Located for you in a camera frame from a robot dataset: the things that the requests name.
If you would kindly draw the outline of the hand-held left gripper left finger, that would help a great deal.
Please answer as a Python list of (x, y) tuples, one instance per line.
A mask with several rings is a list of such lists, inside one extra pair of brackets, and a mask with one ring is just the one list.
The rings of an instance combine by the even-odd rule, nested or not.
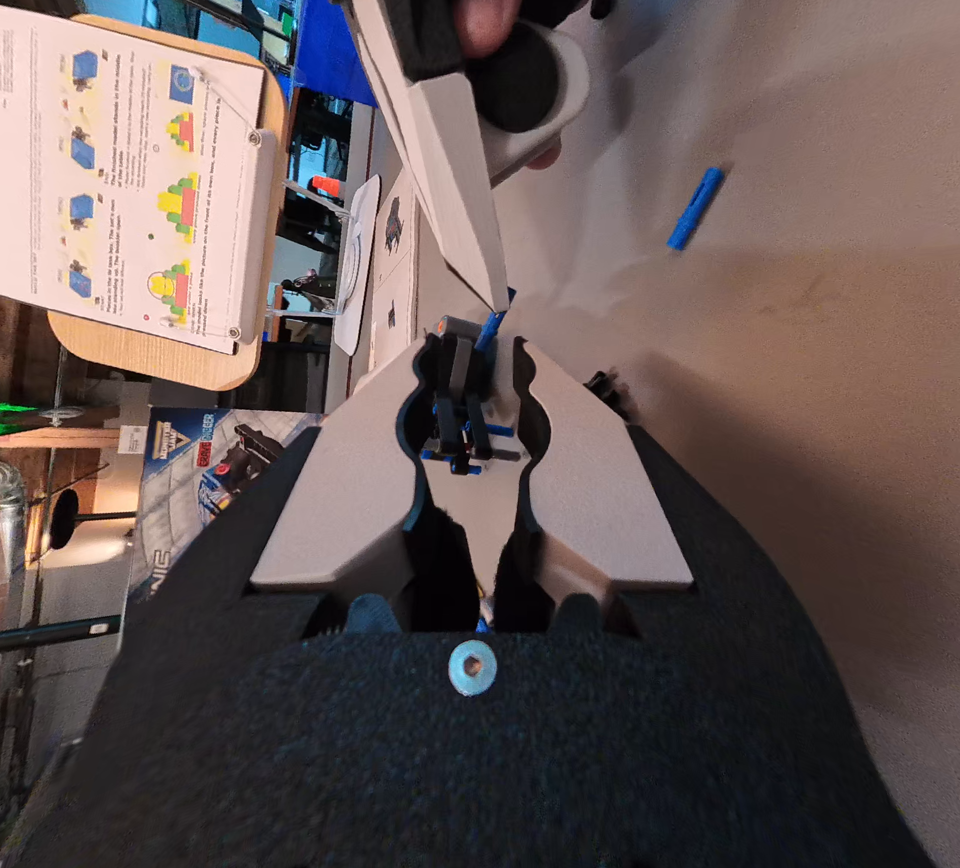
[(414, 577), (402, 529), (416, 469), (399, 440), (419, 389), (419, 339), (326, 416), (250, 577), (271, 593), (318, 590), (349, 606), (375, 594), (395, 608)]

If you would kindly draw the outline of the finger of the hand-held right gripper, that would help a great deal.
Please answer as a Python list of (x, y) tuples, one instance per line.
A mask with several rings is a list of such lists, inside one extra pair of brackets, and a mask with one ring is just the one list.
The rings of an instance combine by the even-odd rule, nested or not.
[(409, 86), (417, 185), (451, 271), (493, 311), (510, 305), (505, 256), (490, 177), (466, 77)]
[(418, 186), (419, 164), (413, 157), (409, 86), (454, 73), (464, 75), (468, 81), (450, 3), (448, 0), (350, 2), (370, 84), (429, 219), (429, 209)]

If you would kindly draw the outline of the lego instruction booklet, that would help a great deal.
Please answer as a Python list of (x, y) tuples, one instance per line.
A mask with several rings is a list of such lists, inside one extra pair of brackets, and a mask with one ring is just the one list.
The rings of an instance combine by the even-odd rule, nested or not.
[(388, 365), (417, 336), (420, 216), (411, 178), (401, 170), (375, 222), (368, 373)]

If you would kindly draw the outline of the blue lego pin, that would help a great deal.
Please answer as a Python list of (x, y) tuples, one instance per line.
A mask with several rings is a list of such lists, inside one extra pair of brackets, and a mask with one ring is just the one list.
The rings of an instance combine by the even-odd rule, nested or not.
[(487, 318), (486, 318), (486, 321), (483, 323), (483, 325), (482, 325), (482, 327), (481, 327), (481, 330), (480, 330), (480, 333), (479, 333), (479, 335), (477, 336), (477, 338), (476, 338), (476, 340), (475, 340), (475, 343), (474, 343), (475, 349), (476, 349), (478, 352), (481, 352), (481, 353), (483, 353), (483, 354), (487, 353), (487, 352), (489, 351), (489, 349), (490, 349), (490, 348), (493, 346), (493, 344), (495, 343), (495, 341), (496, 341), (496, 339), (497, 339), (497, 337), (498, 337), (498, 332), (499, 332), (499, 329), (500, 329), (500, 327), (501, 327), (501, 324), (502, 324), (504, 318), (506, 317), (506, 315), (507, 315), (507, 313), (508, 313), (508, 311), (509, 311), (509, 308), (510, 308), (510, 306), (512, 305), (513, 300), (514, 300), (516, 294), (517, 294), (517, 291), (516, 291), (515, 289), (509, 287), (509, 288), (508, 288), (508, 301), (507, 301), (508, 306), (507, 306), (507, 309), (504, 310), (504, 311), (491, 311), (491, 312), (488, 314), (488, 316), (487, 316)]
[(684, 211), (679, 215), (677, 224), (666, 241), (669, 250), (684, 251), (686, 249), (725, 178), (725, 172), (719, 167), (710, 167), (703, 173), (696, 190)]

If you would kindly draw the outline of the printed task sheet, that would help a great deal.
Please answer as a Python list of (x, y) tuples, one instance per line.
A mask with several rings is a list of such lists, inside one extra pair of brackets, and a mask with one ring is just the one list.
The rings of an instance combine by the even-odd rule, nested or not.
[(259, 340), (266, 75), (2, 8), (2, 296), (222, 354)]

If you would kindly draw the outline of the white board stand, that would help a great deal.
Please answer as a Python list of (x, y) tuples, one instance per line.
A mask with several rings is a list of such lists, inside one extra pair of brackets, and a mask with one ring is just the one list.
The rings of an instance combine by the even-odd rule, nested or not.
[(291, 295), (306, 298), (314, 313), (332, 319), (333, 344), (345, 355), (354, 357), (359, 346), (364, 302), (373, 258), (376, 220), (382, 192), (382, 178), (374, 175), (364, 182), (352, 196), (349, 210), (338, 207), (310, 192), (294, 181), (286, 180), (284, 187), (306, 201), (331, 212), (341, 226), (339, 271), (330, 296), (330, 287), (315, 270), (281, 286)]

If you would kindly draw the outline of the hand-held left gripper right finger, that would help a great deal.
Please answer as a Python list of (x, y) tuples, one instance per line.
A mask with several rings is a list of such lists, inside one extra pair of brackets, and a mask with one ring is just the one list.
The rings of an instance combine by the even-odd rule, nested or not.
[(531, 342), (513, 341), (517, 433), (530, 455), (518, 484), (524, 578), (557, 606), (588, 595), (685, 590), (690, 567), (628, 425)]

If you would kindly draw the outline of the truck picture lego box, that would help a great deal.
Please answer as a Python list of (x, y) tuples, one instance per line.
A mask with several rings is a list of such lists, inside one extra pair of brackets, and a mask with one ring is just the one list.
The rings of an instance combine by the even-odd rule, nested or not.
[(326, 416), (150, 410), (124, 620), (244, 591)]

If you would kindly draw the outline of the blue plastic bin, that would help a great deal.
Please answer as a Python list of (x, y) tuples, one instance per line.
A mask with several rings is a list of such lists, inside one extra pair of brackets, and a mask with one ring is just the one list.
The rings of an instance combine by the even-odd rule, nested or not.
[(329, 0), (296, 0), (291, 87), (377, 108), (341, 8)]

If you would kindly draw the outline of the grey motor lego model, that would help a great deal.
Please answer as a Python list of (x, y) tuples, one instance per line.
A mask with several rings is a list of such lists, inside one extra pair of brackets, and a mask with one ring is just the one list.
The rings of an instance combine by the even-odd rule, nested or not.
[(456, 476), (476, 476), (490, 461), (515, 464), (522, 454), (494, 446), (515, 431), (487, 420), (484, 403), (492, 395), (497, 340), (487, 353), (474, 343), (483, 323), (449, 315), (438, 324), (440, 357), (431, 413), (434, 428), (420, 451), (423, 461), (443, 462)]

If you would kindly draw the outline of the black lego connector block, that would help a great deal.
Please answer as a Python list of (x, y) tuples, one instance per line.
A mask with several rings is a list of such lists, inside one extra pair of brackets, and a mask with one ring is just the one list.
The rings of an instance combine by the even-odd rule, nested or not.
[(597, 370), (583, 386), (624, 422), (631, 421), (629, 393), (619, 383), (615, 371)]

